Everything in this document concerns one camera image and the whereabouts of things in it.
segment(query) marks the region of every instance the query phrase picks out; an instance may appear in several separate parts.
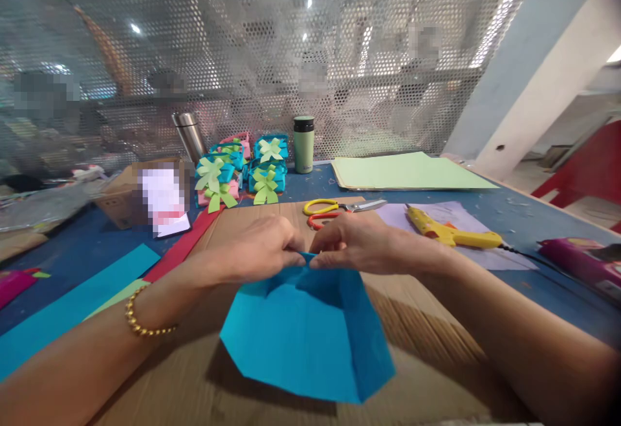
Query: black cable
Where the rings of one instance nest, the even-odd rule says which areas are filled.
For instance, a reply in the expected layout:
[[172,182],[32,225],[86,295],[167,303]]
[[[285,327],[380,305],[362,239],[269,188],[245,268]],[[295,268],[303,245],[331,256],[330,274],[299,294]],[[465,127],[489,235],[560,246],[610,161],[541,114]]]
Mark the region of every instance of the black cable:
[[[534,257],[534,256],[529,255],[529,254],[527,254],[527,253],[522,253],[521,251],[516,250],[515,248],[510,247],[510,246],[507,246],[507,245],[504,245],[504,244],[500,244],[500,245],[498,246],[498,248],[500,248],[501,250],[510,251],[511,253],[515,253],[515,254],[517,254],[517,255],[522,255],[522,256],[524,256],[524,257],[526,257],[526,258],[532,259],[533,261],[536,261],[536,262],[538,262],[538,263],[544,264],[545,266],[547,266],[548,268],[550,268],[552,271],[556,271],[556,272],[558,272],[559,274],[562,274],[562,275],[564,275],[565,277],[568,277],[569,279],[571,279],[572,281],[576,282],[577,284],[580,284],[580,285],[581,285],[582,287],[584,287],[585,289],[588,289],[588,290],[590,290],[591,292],[595,293],[597,296],[604,297],[604,298],[606,299],[606,301],[608,301],[608,302],[610,302],[610,303],[614,303],[615,305],[618,305],[618,302],[616,302],[616,301],[612,300],[612,299],[610,298],[610,296],[609,296],[609,295],[607,295],[606,293],[601,292],[601,291],[599,291],[599,290],[597,290],[597,289],[595,289],[595,288],[593,288],[593,287],[589,286],[588,284],[586,284],[586,283],[582,282],[581,280],[579,280],[579,279],[575,278],[575,277],[574,277],[574,276],[572,276],[571,274],[567,274],[566,272],[561,271],[561,270],[560,270],[560,269],[558,269],[556,266],[553,266],[553,265],[551,265],[550,263],[548,263],[548,262],[546,262],[546,261],[544,261],[544,260],[542,260],[542,259],[540,259],[540,258]],[[561,287],[562,287],[562,288],[564,288],[565,290],[567,290],[567,291],[569,291],[569,292],[573,293],[575,296],[579,297],[580,299],[582,299],[582,300],[584,300],[585,302],[587,302],[589,305],[593,306],[593,308],[596,308],[596,307],[595,307],[595,306],[594,306],[591,302],[589,302],[587,299],[585,299],[585,298],[584,298],[584,297],[582,297],[581,295],[578,295],[576,292],[574,292],[573,290],[571,290],[569,287],[566,287],[566,286],[564,286],[563,284],[561,284],[560,282],[555,281],[554,279],[551,279],[550,277],[546,276],[544,273],[541,273],[541,272],[540,272],[539,274],[540,274],[540,275],[542,275],[542,276],[544,276],[544,277],[545,277],[546,279],[548,279],[549,281],[552,281],[552,282],[554,282],[555,284],[557,284],[557,285],[561,286]]]

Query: pink bag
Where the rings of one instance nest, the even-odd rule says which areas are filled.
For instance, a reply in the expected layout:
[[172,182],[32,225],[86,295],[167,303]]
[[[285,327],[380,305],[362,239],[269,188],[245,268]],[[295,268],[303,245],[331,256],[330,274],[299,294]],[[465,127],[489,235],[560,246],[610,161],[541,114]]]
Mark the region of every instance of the pink bag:
[[[228,183],[228,192],[231,194],[233,198],[239,200],[239,181],[235,179],[231,179]],[[205,198],[205,190],[198,191],[199,196],[199,207],[207,206],[209,204],[209,198]]]
[[233,140],[235,138],[239,139],[239,143],[242,144],[242,146],[244,147],[244,158],[246,159],[251,159],[252,156],[250,156],[250,133],[248,132],[240,132],[238,134],[235,135],[231,135],[228,138],[225,138],[224,140],[221,140],[220,143],[234,143]]

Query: person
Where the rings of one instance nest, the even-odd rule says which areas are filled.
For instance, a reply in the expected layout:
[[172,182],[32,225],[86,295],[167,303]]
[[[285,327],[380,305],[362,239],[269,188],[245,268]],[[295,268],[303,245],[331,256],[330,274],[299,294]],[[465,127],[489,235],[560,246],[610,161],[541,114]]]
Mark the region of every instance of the person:
[[[197,301],[209,298],[214,286],[259,281],[284,267],[303,265],[298,253],[303,246],[299,231],[287,219],[262,218],[237,240],[194,255],[140,292],[134,300],[137,319],[150,328],[182,322]],[[414,276],[473,335],[543,423],[607,421],[605,413],[620,379],[620,354],[455,250],[361,215],[341,215],[315,235],[310,252],[319,253],[309,264],[318,270],[354,268]],[[0,385],[0,424],[87,423],[166,339],[132,332],[126,303],[86,320]]]

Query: red chair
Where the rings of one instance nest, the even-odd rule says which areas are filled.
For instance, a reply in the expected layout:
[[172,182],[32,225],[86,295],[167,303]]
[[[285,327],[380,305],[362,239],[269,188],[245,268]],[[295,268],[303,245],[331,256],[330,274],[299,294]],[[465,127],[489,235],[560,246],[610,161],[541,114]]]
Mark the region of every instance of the red chair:
[[[559,208],[583,197],[621,204],[621,121],[603,126],[531,195],[541,198],[554,189],[550,203]],[[611,229],[621,233],[621,222]]]

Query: perforated metal mesh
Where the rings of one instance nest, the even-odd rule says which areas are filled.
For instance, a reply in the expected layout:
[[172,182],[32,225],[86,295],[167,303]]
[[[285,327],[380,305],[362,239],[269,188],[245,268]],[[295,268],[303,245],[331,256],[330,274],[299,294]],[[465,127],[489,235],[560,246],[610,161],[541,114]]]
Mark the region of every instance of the perforated metal mesh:
[[179,110],[206,146],[306,114],[316,159],[438,153],[521,1],[0,0],[0,174],[183,153]]

